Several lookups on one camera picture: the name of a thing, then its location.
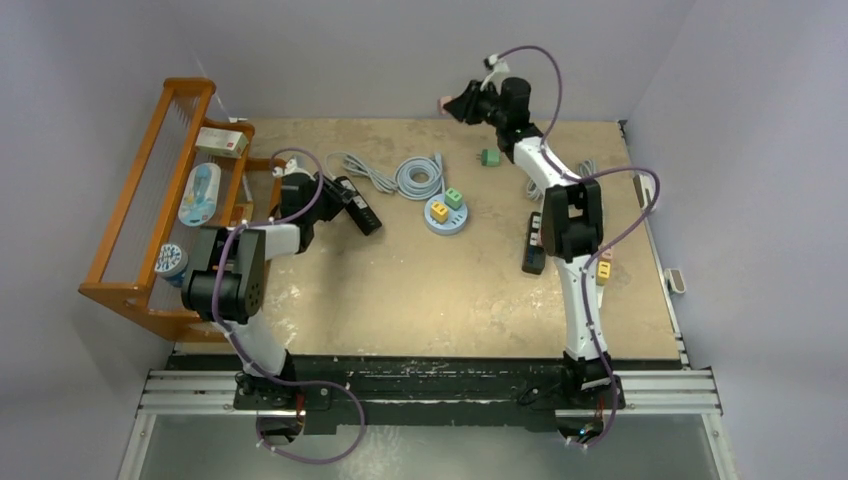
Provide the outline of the green usb charger plug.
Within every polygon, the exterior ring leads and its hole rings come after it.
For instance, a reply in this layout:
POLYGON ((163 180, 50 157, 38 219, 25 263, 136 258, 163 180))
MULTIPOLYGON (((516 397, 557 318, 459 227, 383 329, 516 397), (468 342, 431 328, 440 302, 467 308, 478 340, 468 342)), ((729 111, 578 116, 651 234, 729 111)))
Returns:
POLYGON ((497 149, 483 149, 478 160, 484 167, 498 167, 501 165, 501 152, 497 149))

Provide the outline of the yellow usb charger plug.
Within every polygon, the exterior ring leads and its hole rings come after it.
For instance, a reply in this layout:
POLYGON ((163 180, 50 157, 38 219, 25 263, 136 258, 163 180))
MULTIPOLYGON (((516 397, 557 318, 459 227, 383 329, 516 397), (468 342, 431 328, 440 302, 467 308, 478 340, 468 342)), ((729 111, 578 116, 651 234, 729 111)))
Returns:
POLYGON ((434 201, 429 209, 430 218, 437 224, 445 224, 450 216, 450 209, 440 201, 434 201))

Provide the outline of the round blue power socket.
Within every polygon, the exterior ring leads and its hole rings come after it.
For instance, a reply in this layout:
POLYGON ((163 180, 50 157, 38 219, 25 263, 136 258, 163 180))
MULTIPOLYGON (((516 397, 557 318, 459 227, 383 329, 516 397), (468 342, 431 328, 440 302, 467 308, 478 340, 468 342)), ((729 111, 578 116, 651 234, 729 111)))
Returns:
POLYGON ((423 219, 427 228, 440 236, 459 234, 468 224, 470 208, 462 202, 458 208, 445 203, 445 195, 440 193, 430 197, 423 210, 423 219))

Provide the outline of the pink usb charger plug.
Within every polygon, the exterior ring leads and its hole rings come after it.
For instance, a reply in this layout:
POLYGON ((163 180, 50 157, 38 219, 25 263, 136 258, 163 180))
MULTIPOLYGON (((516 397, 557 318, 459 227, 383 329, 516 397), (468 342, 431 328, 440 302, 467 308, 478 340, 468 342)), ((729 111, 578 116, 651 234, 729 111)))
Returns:
POLYGON ((453 97, 452 97, 452 96, 443 96, 443 97, 440 97, 440 98, 439 98, 439 100, 438 100, 438 102, 437 102, 437 105, 438 105, 439 110, 440 110, 440 111, 445 112, 445 111, 446 111, 446 106, 447 106, 447 105, 448 105, 448 104, 449 104, 452 100, 453 100, 453 97))

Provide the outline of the green charger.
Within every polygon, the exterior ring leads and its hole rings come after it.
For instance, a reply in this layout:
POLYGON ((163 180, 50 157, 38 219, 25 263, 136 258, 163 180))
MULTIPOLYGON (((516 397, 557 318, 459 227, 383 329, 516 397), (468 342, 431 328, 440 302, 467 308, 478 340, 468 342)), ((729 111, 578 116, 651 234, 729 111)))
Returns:
POLYGON ((443 195, 444 204, 452 210, 458 211, 464 206, 463 194, 455 189, 448 188, 443 195))

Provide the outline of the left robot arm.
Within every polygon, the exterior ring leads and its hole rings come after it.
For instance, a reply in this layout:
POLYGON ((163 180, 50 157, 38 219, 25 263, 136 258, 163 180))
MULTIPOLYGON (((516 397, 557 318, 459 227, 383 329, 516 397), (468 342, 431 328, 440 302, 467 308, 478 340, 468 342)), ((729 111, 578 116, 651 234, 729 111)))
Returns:
POLYGON ((231 229, 203 227, 190 253, 183 306, 223 332, 247 378, 262 378, 259 395, 272 408, 292 405, 309 383, 296 378, 288 350, 271 338, 264 319, 266 264, 305 252, 314 225, 333 220, 355 196, 322 175, 285 174, 267 220, 231 229))

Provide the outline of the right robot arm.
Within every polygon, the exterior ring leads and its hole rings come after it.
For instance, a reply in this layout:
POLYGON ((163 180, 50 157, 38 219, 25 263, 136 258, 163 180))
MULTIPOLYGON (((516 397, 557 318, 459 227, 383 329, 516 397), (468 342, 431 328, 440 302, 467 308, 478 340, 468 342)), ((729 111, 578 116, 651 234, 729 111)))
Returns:
POLYGON ((604 236, 601 187, 576 177, 551 153, 530 119, 530 96, 530 84, 518 77, 499 87, 472 80, 443 108, 461 123, 492 126, 499 150, 542 191, 539 238, 557 269, 566 320, 561 392, 569 404, 584 407, 614 381, 595 279, 604 236))

